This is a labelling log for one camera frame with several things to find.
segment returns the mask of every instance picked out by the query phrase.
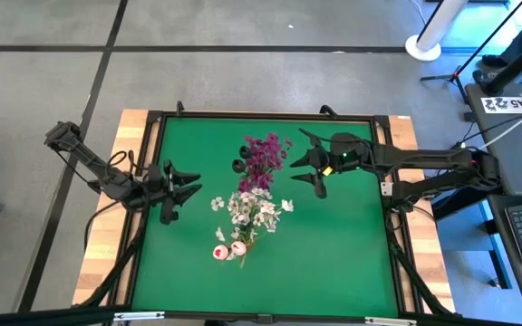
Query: green mat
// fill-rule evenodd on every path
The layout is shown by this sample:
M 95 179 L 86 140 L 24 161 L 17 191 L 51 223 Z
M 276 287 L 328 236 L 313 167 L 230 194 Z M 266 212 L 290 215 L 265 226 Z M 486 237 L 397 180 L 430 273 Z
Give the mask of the green mat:
M 299 128 L 372 138 L 367 123 L 167 119 L 160 164 L 166 158 L 180 171 L 200 173 L 203 188 L 171 225 L 160 223 L 159 206 L 150 211 L 134 310 L 397 316 L 376 177 L 361 170 L 330 176 L 328 198 L 318 199 L 310 184 L 290 179 L 312 171 L 288 167 L 309 149 Z M 237 189 L 231 162 L 244 137 L 269 132 L 294 143 L 271 193 L 275 203 L 293 199 L 295 211 L 282 214 L 277 232 L 256 242 L 241 269 L 212 256 L 217 227 L 227 240 L 232 227 L 228 211 L 213 212 L 210 201 L 227 201 Z

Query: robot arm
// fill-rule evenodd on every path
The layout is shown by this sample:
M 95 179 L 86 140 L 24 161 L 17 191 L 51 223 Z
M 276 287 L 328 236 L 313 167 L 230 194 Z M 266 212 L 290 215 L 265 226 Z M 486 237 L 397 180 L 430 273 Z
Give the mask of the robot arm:
M 445 169 L 451 172 L 419 182 L 381 182 L 382 196 L 390 199 L 390 207 L 402 206 L 411 211 L 421 197 L 460 187 L 489 190 L 499 187 L 497 159 L 487 152 L 470 149 L 402 150 L 360 139 L 351 133 L 336 133 L 323 139 L 300 129 L 313 146 L 305 155 L 291 164 L 292 168 L 311 166 L 315 172 L 293 176 L 293 179 L 314 185 L 315 194 L 327 197 L 324 179 L 334 173 L 356 169 L 376 174 L 380 179 L 399 168 Z M 330 142 L 330 150 L 322 146 Z
M 88 149 L 82 142 L 80 129 L 72 122 L 58 122 L 45 136 L 45 145 L 56 152 L 73 154 L 98 178 L 100 190 L 126 209 L 138 210 L 162 203 L 160 222 L 165 225 L 179 219 L 174 207 L 182 206 L 201 189 L 201 185 L 188 186 L 200 178 L 199 174 L 178 172 L 169 161 L 165 161 L 164 175 L 157 166 L 150 165 L 146 177 L 136 180 L 130 172 L 120 171 Z

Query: wooden table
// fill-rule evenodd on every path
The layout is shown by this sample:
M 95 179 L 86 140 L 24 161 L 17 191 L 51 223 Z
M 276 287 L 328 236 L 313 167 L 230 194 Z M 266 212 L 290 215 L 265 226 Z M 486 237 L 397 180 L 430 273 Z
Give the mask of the wooden table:
M 124 110 L 122 112 L 112 153 L 129 149 L 135 153 L 140 151 L 147 115 L 147 110 Z M 417 143 L 414 137 L 411 118 L 407 116 L 390 116 L 389 120 L 393 145 L 400 149 L 416 149 Z M 378 127 L 377 131 L 380 142 L 384 143 L 385 139 L 382 127 Z M 153 128 L 150 131 L 150 140 L 146 155 L 146 161 L 148 162 L 150 162 L 152 158 L 156 135 L 157 128 Z M 122 162 L 118 168 L 127 170 L 128 162 Z M 424 178 L 422 170 L 416 169 L 401 169 L 399 176 L 401 180 L 410 182 L 419 181 Z M 111 200 L 102 194 L 98 203 L 98 209 L 108 205 L 110 202 Z M 416 206 L 431 212 L 430 202 L 427 200 L 419 201 Z M 124 227 L 125 213 L 124 208 L 117 205 L 95 219 L 72 300 L 74 304 L 86 300 L 113 267 Z M 135 222 L 138 222 L 138 219 L 139 216 L 135 216 L 133 219 L 132 233 L 136 232 Z M 442 259 L 442 251 L 440 249 L 434 220 L 419 210 L 414 210 L 408 214 L 408 225 L 416 270 L 434 295 L 439 298 L 440 302 L 454 312 L 454 302 L 452 301 L 450 293 L 449 281 Z M 399 242 L 401 242 L 400 234 L 397 233 L 397 236 Z M 116 294 L 115 300 L 117 304 L 124 303 L 130 275 L 130 266 L 131 264 L 129 263 L 121 275 L 119 291 Z M 406 311 L 414 312 L 411 285 L 407 274 L 402 268 L 401 282 Z

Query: white flower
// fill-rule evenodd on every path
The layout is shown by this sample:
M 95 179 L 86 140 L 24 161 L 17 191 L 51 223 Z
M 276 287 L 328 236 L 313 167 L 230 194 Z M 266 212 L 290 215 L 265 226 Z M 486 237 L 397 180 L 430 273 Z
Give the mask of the white flower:
M 218 211 L 219 207 L 223 207 L 225 205 L 225 202 L 223 201 L 223 198 L 217 197 L 210 201 L 210 206 L 213 208 L 215 212 Z
M 248 215 L 241 214 L 237 217 L 237 222 L 241 225 L 246 225 L 251 219 Z
M 275 214 L 276 213 L 276 205 L 268 202 L 266 200 L 262 200 L 260 203 L 261 206 L 261 213 L 267 213 L 267 214 Z
M 251 194 L 249 194 L 248 192 L 244 192 L 244 193 L 242 193 L 241 196 L 240 196 L 240 197 L 241 197 L 241 200 L 242 200 L 244 203 L 246 203 L 246 201 L 249 199 L 250 195 L 251 195 Z
M 231 199 L 228 201 L 227 209 L 229 213 L 235 213 L 239 209 L 239 203 L 235 199 Z
M 225 242 L 225 236 L 223 235 L 223 231 L 221 231 L 220 226 L 217 228 L 215 235 L 217 236 L 218 241 Z
M 277 229 L 277 224 L 275 223 L 275 221 L 266 223 L 265 226 L 267 227 L 267 232 L 270 232 L 270 233 L 274 233 Z
M 225 260 L 233 260 L 233 259 L 235 259 L 235 257 L 237 257 L 237 255 L 235 253 L 231 252 L 231 254 L 229 254 L 227 256 L 227 258 L 225 258 Z
M 251 214 L 251 207 L 249 207 L 249 206 L 241 207 L 241 214 L 243 214 L 243 215 Z
M 253 217 L 253 225 L 261 226 L 263 222 L 265 222 L 265 217 L 263 216 L 263 213 L 255 214 L 255 217 Z
M 236 227 L 234 230 L 233 230 L 233 233 L 231 234 L 231 237 L 235 240 L 237 240 L 239 238 L 239 228 Z
M 293 212 L 294 211 L 294 201 L 293 200 L 290 200 L 290 201 L 286 201 L 285 199 L 281 201 L 281 207 L 286 211 L 286 212 Z
M 261 188 L 253 188 L 253 190 L 251 190 L 251 193 L 255 196 L 262 196 L 265 191 Z

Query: gray floor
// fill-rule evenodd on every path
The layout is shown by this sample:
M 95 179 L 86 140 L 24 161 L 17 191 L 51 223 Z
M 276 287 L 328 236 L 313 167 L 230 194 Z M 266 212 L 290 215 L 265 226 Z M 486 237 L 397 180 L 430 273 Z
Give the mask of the gray floor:
M 105 44 L 118 4 L 0 0 L 0 44 Z M 427 18 L 434 6 L 422 4 Z M 443 46 L 479 45 L 507 12 L 502 5 L 469 5 Z M 522 15 L 490 45 L 505 46 L 521 25 Z M 402 46 L 421 27 L 408 0 L 138 0 L 130 1 L 116 44 Z M 57 120 L 79 121 L 101 55 L 0 53 L 0 201 L 6 203 L 0 213 L 0 312 L 13 309 L 63 167 L 44 147 L 44 133 Z M 469 128 L 461 120 L 468 109 L 455 86 L 418 79 L 452 72 L 466 59 L 443 55 L 420 63 L 407 54 L 114 53 L 86 143 L 107 157 L 122 109 L 173 109 L 182 100 L 187 110 L 315 112 L 326 103 L 342 113 L 411 115 L 419 146 L 443 149 Z M 465 71 L 465 82 L 472 68 Z M 83 226 L 97 198 L 80 180 L 73 181 L 35 309 L 70 305 Z M 522 306 L 511 309 L 501 303 L 500 292 L 464 273 L 482 268 L 483 258 L 446 255 L 458 311 L 521 321 Z M 517 290 L 504 295 L 522 302 Z M 473 308 L 479 303 L 489 304 L 491 314 Z

